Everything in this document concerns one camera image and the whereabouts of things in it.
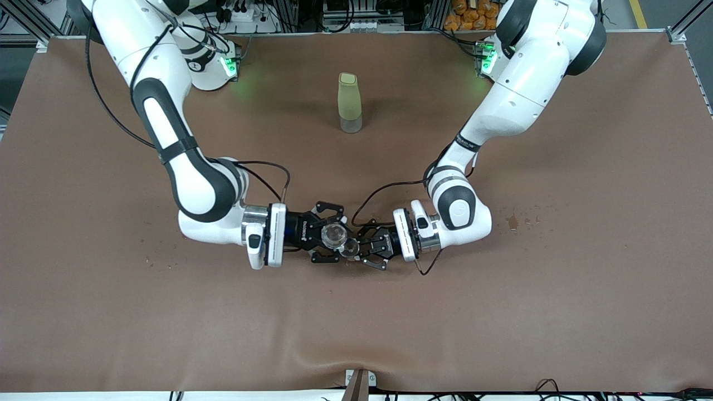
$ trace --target brown tabletop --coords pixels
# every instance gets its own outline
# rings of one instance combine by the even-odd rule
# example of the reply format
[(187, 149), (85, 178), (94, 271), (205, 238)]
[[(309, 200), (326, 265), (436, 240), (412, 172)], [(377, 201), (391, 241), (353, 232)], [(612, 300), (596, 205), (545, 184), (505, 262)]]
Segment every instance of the brown tabletop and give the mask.
[[(101, 109), (83, 47), (35, 56), (0, 143), (0, 391), (334, 387), (353, 367), (389, 390), (713, 387), (713, 124), (665, 34), (610, 34), (529, 132), (483, 147), (471, 181), (493, 232), (426, 277), (304, 254), (253, 271), (242, 247), (182, 238), (155, 151)], [(342, 71), (364, 100), (353, 136)], [(192, 91), (185, 114), (206, 155), (288, 167), (291, 210), (353, 213), (418, 179), (489, 87), (435, 34), (258, 38), (240, 82)], [(389, 190), (364, 218), (415, 198)], [(254, 181), (248, 201), (272, 199)]]

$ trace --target yellow tape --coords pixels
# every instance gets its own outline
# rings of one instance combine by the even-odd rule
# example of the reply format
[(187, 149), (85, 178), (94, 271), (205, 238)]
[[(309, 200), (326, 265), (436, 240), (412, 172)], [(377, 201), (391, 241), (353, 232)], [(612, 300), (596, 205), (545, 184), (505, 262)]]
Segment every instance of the yellow tape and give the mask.
[(631, 11), (634, 13), (634, 19), (636, 19), (636, 25), (639, 29), (648, 29), (649, 26), (644, 19), (644, 12), (641, 11), (639, 0), (629, 0), (629, 4), (631, 5)]

